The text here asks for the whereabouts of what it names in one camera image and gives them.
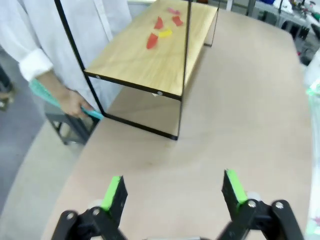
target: white lab coat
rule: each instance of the white lab coat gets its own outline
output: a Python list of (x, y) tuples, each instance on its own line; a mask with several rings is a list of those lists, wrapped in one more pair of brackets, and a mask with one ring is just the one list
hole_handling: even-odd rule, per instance
[[(127, 0), (61, 0), (61, 4), (85, 67), (132, 20)], [(0, 0), (0, 45), (18, 62), (26, 80), (53, 68), (66, 87), (98, 110), (54, 0)], [(107, 109), (121, 86), (90, 79)]]

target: green gripper pad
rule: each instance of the green gripper pad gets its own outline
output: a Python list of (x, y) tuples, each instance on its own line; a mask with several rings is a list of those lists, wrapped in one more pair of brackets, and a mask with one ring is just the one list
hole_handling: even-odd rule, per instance
[(234, 170), (224, 171), (222, 193), (233, 220), (238, 214), (239, 207), (248, 200), (246, 192)]
[(114, 176), (105, 193), (101, 208), (109, 214), (117, 226), (120, 224), (127, 196), (128, 192), (123, 176)]

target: gray floor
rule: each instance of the gray floor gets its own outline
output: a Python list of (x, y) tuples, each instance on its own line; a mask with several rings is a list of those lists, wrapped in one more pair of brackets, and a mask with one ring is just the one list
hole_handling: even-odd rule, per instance
[(17, 63), (0, 50), (0, 64), (14, 83), (17, 93), (6, 112), (0, 111), (0, 213), (35, 136), (44, 123), (28, 82), (22, 78)]

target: desk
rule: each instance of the desk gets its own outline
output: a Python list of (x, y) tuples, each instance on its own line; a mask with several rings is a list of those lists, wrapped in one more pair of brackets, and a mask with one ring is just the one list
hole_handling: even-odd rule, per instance
[(83, 212), (103, 198), (116, 175), (124, 175), (128, 191), (120, 223), (128, 239), (215, 239), (230, 220), (221, 193), (226, 168), (265, 203), (289, 201), (305, 230), (312, 137), (291, 36), (219, 10), (213, 45), (203, 47), (197, 63), (179, 141), (103, 119), (61, 191), (42, 239), (50, 239), (63, 211)]

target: person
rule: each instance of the person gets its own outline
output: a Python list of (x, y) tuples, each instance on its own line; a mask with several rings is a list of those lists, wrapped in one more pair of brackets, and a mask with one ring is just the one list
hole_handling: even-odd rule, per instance
[[(85, 67), (132, 20), (127, 0), (61, 0)], [(72, 116), (99, 110), (73, 53), (54, 0), (0, 0), (0, 45), (27, 81), (38, 79)], [(90, 78), (106, 110), (121, 86)]]

